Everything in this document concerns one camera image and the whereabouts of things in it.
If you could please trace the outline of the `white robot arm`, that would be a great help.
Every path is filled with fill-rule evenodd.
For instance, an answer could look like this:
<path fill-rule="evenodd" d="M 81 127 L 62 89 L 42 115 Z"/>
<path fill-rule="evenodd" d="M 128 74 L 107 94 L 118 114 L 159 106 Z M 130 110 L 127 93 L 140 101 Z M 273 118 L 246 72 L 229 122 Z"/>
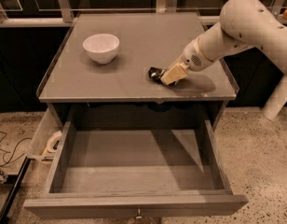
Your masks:
<path fill-rule="evenodd" d="M 262 109 L 266 118 L 274 119 L 287 102 L 287 27 L 259 0 L 228 0 L 219 21 L 192 40 L 160 80 L 170 85 L 187 77 L 189 71 L 202 71 L 227 55 L 252 47 L 262 51 L 283 73 Z"/>

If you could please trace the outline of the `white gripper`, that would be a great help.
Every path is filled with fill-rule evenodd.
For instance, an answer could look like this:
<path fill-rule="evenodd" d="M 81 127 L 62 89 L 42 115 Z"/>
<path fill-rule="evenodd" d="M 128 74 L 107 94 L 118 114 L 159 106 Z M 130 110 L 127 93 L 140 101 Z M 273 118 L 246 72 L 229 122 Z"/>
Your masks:
<path fill-rule="evenodd" d="M 160 78 L 163 84 L 170 85 L 187 77 L 188 69 L 199 72 L 213 64 L 213 61 L 202 53 L 198 42 L 199 38 L 195 38 L 184 48 L 183 53 Z"/>

